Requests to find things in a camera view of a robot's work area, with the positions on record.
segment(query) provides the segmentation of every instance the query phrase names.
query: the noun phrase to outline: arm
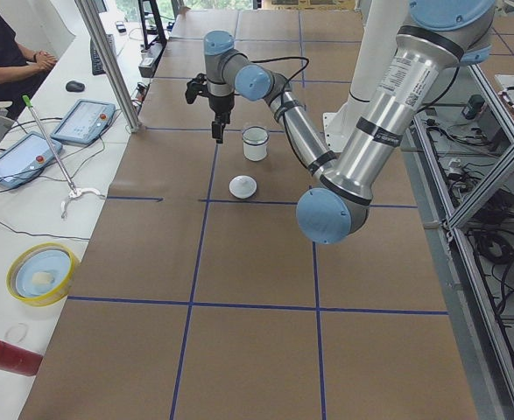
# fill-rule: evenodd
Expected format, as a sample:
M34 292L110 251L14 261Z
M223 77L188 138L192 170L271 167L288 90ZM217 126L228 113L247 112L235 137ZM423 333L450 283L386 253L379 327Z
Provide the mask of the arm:
M48 71L48 68L40 64L29 66L0 67L0 84L10 81L22 81L40 72Z
M48 66L48 70L52 70L57 60L56 57L46 51L33 51L24 45L18 43L19 51L23 54L23 57L30 62L42 64L45 63Z
M24 45L21 45L18 43L19 51L23 54L23 57L30 62L35 62L35 54L38 54L39 52L30 50Z
M475 64L488 55L493 15L493 0L463 0L451 9L439 0L411 2L409 16L397 34L393 61L338 158L285 77L250 62L234 49L234 40L226 32L205 37L207 84L196 85L194 97L209 99L216 114L213 137L218 141L229 122L234 91L250 101L266 101L299 160L319 183L298 203L299 226L315 242L338 242L365 223L373 199L371 186L400 145L436 76L444 68ZM187 96L187 100L192 103L194 98Z

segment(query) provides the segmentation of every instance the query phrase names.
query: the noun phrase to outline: hand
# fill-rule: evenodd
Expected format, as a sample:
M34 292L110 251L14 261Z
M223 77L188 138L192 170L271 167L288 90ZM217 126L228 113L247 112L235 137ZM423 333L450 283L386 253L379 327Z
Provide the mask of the hand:
M56 57L44 51L37 52L36 58L37 66L39 66L43 72L50 72L57 63Z
M42 50L37 52L37 56L46 57L47 59L54 61L54 63L56 63L58 61L56 59L56 57L54 57L52 54L50 54L49 52L46 52L46 51L42 51Z

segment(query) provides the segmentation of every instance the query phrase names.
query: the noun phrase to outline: window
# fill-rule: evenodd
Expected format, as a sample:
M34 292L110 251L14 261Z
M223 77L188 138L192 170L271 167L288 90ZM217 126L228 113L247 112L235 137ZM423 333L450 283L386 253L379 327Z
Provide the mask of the window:
M109 0L124 14L129 21L138 21L137 0ZM191 9L252 9L253 0L183 0L185 6ZM165 20L173 20L171 0L158 0L159 14Z

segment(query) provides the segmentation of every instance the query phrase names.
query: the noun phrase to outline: white lid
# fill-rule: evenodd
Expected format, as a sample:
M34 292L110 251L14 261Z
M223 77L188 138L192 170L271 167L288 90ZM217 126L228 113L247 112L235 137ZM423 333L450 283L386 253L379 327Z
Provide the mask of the white lid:
M239 175L229 182L229 191L238 199L248 199L256 190L257 182L247 175Z

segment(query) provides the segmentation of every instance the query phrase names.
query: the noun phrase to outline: label sticker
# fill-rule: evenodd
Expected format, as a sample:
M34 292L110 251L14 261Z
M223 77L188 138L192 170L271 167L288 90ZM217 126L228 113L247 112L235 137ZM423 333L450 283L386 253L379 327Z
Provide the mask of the label sticker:
M395 57L377 90L394 96L395 101L412 109L424 100L438 72L417 60Z

